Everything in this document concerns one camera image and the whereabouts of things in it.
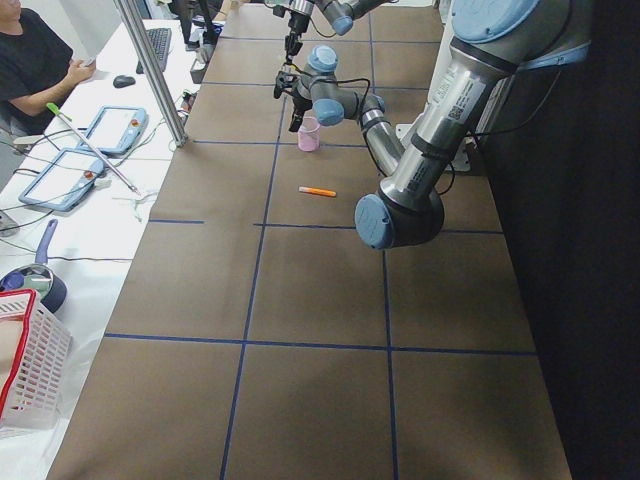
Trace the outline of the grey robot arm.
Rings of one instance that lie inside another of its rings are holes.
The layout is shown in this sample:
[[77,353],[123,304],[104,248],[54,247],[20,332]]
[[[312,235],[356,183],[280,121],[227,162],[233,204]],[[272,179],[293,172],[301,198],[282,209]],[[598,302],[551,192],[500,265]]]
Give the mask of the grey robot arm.
[[293,98],[290,131],[306,111],[323,126],[356,121],[384,177],[376,193],[361,198],[354,221],[361,240],[374,249],[413,246],[432,240],[444,221],[436,184],[464,137],[473,132],[495,85],[519,70],[582,61],[590,44],[590,1],[455,1],[451,5],[451,60],[431,103],[401,142],[374,94],[339,86],[338,56],[329,46],[312,49],[302,70],[293,64],[314,11],[344,35],[376,1],[288,1],[273,9],[290,18],[285,63],[274,94]]
[[281,5],[273,8],[273,14],[283,18],[286,13],[290,14],[288,21],[289,33],[284,40],[285,63],[292,65],[295,57],[302,48],[302,37],[307,32],[311,23],[312,14],[318,9],[327,20],[334,33],[344,36],[348,33],[355,20],[362,18],[365,14],[386,4],[383,0],[355,0],[355,1],[285,1]]

